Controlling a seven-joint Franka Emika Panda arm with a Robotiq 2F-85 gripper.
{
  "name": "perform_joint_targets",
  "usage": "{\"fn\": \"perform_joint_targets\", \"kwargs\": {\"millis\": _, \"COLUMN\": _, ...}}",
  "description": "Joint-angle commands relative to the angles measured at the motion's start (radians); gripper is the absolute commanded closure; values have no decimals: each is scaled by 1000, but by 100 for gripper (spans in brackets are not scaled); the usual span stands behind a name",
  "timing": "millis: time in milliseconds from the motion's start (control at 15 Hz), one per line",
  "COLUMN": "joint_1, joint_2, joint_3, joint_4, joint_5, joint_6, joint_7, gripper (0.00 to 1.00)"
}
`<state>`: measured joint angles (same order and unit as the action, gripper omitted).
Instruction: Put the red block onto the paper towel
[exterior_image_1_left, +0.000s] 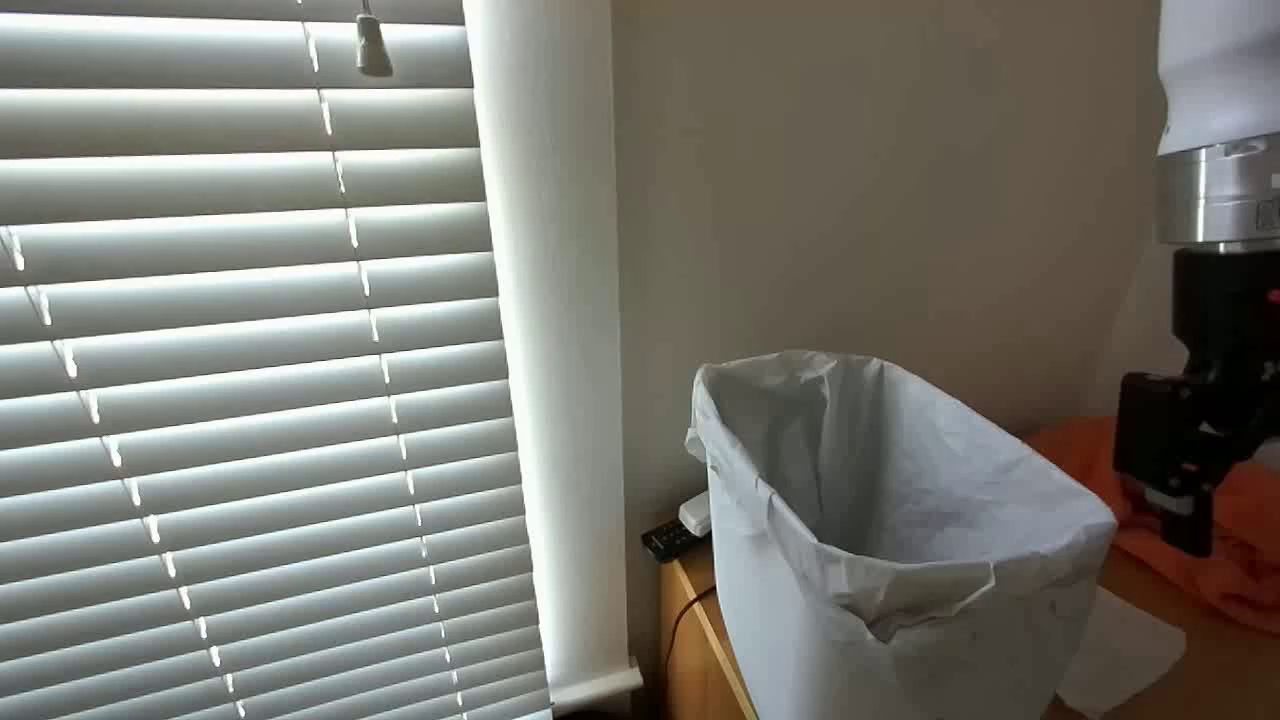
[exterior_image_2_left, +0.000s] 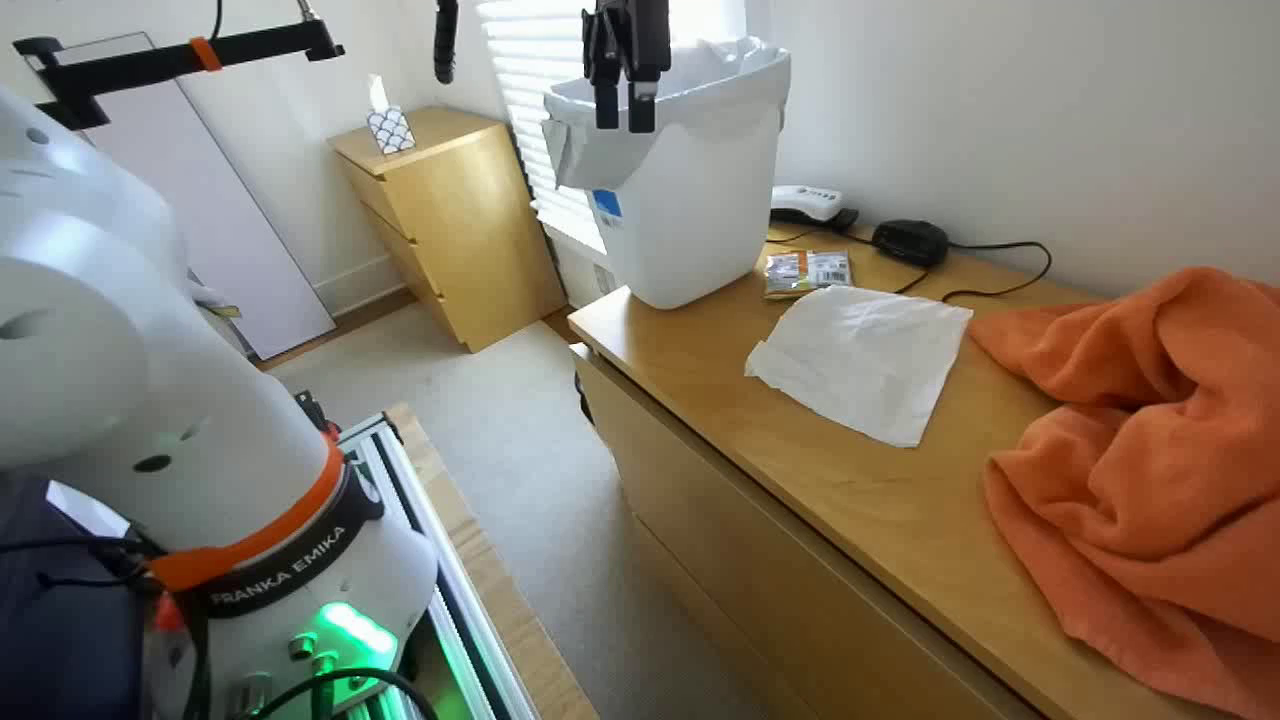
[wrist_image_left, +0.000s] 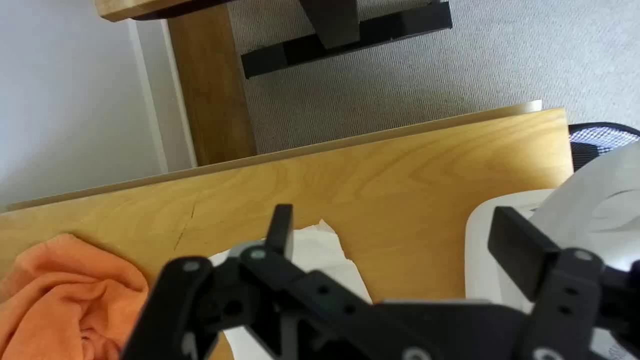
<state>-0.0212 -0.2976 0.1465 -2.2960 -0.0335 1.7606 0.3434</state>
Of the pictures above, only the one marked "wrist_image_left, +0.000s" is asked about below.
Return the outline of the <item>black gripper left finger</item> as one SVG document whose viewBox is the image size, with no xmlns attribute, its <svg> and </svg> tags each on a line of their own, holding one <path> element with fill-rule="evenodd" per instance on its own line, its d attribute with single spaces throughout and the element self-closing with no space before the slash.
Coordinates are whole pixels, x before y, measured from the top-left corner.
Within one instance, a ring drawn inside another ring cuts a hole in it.
<svg viewBox="0 0 640 360">
<path fill-rule="evenodd" d="M 274 360 L 370 360 L 360 313 L 370 307 L 320 271 L 285 259 L 294 208 L 278 205 L 266 238 L 213 266 L 167 263 L 122 360 L 206 360 L 223 330 L 242 328 Z"/>
</svg>

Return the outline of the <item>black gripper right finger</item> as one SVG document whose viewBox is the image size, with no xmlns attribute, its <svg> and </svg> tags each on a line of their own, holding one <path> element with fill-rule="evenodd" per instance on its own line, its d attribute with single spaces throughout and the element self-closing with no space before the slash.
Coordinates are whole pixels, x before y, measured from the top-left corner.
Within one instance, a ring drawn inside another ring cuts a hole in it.
<svg viewBox="0 0 640 360">
<path fill-rule="evenodd" d="M 596 330 L 640 353 L 640 263 L 608 266 L 585 248 L 560 248 L 509 207 L 491 214 L 487 253 L 532 302 L 519 360 L 603 360 L 591 350 Z"/>
</svg>

